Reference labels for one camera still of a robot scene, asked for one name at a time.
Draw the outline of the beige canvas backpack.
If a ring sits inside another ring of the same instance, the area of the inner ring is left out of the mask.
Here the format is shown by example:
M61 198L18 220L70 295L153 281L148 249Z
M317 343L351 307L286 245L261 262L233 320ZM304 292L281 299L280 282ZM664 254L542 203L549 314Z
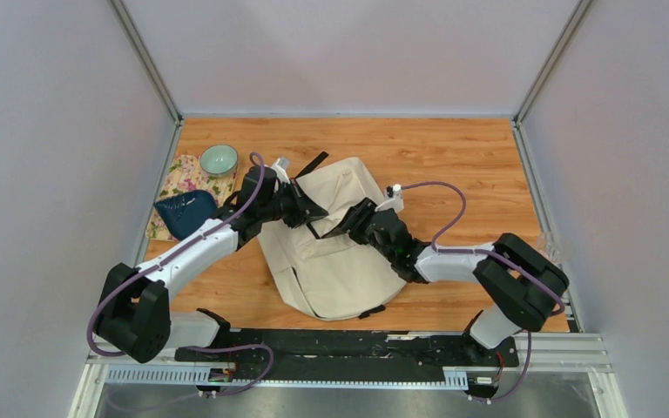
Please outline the beige canvas backpack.
M365 164L345 158L297 181L328 216L309 226L262 227L258 241L283 302L319 320L346 320L391 301L406 283L382 255L347 235L323 236L363 199L385 200Z

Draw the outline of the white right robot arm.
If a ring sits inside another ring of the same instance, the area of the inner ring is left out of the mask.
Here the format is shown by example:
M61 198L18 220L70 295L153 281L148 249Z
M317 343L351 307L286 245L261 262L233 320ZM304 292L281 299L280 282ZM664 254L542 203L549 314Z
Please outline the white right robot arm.
M467 326L462 352L482 365L497 346L521 331L538 332L564 311L567 275L538 250L513 233L479 246L433 246L412 236L397 212L379 210L363 199L317 239L346 236L374 248L401 279L429 284L438 281L479 284L493 304Z

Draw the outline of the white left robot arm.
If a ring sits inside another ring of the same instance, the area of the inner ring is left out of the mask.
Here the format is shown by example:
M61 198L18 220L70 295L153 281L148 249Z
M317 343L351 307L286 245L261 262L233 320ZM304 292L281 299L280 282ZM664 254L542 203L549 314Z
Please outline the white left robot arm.
M280 169L254 166L240 190L176 246L138 266L119 263L110 270L86 331L91 350L146 363L165 348L197 347L208 360L223 360L232 340L220 330L220 317L205 310L174 313L171 301L208 267L255 238L267 222L296 228L327 216L296 179Z

